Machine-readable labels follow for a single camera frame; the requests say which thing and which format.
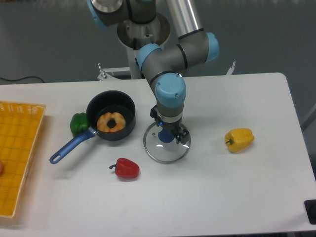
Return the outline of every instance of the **black cable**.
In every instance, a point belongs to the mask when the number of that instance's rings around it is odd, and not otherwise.
[[[9,79],[5,79],[5,78],[0,77],[1,80],[5,80],[5,81],[19,81],[19,80],[24,80],[24,79],[28,79],[28,78],[37,78],[37,79],[41,80],[41,82],[45,83],[42,78],[39,78],[39,77],[36,77],[36,76],[29,76],[29,77],[16,79],[16,80],[9,80]]]

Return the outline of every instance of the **saucepan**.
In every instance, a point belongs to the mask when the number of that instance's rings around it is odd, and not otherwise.
[[[125,127],[116,132],[99,131],[97,128],[98,119],[107,112],[120,113],[126,121]],[[57,164],[81,142],[95,135],[108,141],[121,140],[133,131],[136,124],[135,104],[133,100],[124,92],[117,90],[104,91],[96,95],[88,104],[86,115],[90,127],[56,152],[49,159],[52,164]]]

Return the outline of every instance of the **gray floor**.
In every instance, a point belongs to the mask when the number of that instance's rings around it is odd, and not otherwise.
[[[186,76],[224,75],[233,61],[235,74],[283,73],[301,121],[316,103],[316,0],[196,0],[196,5],[221,51],[215,61],[189,69]],[[171,22],[164,0],[158,11]],[[172,27],[166,47],[176,42]],[[98,29],[86,0],[0,3],[0,77],[96,80],[97,63],[128,66],[116,26]],[[316,170],[316,122],[304,137]]]

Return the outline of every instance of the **handle hole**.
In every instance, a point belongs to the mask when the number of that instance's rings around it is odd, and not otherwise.
[[[58,156],[54,157],[54,159],[52,159],[51,161],[52,161],[52,162],[56,162],[56,161],[58,161],[58,160],[59,160],[59,158],[60,158],[60,155],[58,155]]]

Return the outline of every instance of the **orange object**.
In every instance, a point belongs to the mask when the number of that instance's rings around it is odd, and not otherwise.
[[[113,127],[109,127],[110,122],[115,122]],[[126,121],[120,113],[107,112],[98,119],[98,130],[102,132],[117,132],[125,128]]]
[[[3,163],[2,163],[2,161],[0,160],[0,174],[2,173],[2,171],[3,171]]]
[[[0,216],[15,213],[46,106],[0,101]]]

